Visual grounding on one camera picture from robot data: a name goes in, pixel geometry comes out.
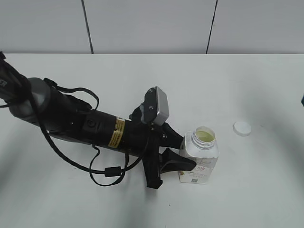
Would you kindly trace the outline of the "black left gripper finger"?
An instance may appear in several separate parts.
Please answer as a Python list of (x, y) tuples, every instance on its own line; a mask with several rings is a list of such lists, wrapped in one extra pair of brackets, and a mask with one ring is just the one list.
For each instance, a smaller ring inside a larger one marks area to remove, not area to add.
[(172, 171), (192, 171), (196, 167), (195, 161), (176, 154), (169, 148), (166, 148), (159, 158), (160, 174)]
[(179, 150), (183, 142), (183, 136), (174, 131), (168, 123), (162, 125), (162, 130), (161, 146)]

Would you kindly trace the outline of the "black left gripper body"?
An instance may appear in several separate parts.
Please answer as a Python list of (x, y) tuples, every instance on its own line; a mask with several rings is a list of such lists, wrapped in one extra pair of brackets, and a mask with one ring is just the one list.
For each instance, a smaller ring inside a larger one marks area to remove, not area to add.
[(123, 149), (137, 159), (123, 168), (124, 172), (130, 171), (142, 162), (146, 186), (158, 189), (163, 181), (160, 174), (159, 147), (162, 141), (162, 127), (155, 123), (136, 123), (125, 121), (123, 132)]

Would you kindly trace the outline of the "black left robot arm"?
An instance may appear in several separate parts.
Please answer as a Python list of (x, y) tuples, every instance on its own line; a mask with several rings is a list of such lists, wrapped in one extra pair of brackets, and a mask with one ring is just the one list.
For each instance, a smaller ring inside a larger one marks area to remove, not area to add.
[[(75, 168), (96, 174), (116, 177), (119, 184), (127, 171), (142, 163), (149, 188), (162, 185), (161, 174), (172, 171), (191, 171), (195, 161), (174, 152), (183, 138), (166, 122), (169, 105), (166, 94), (157, 86), (150, 88), (144, 101), (123, 119), (99, 111), (89, 103), (73, 96), (79, 88), (64, 88), (48, 78), (27, 78), (0, 56), (0, 97), (4, 108), (23, 121), (38, 126), (46, 141), (64, 161)], [(53, 139), (120, 151), (124, 166), (96, 170), (83, 166), (65, 156)]]

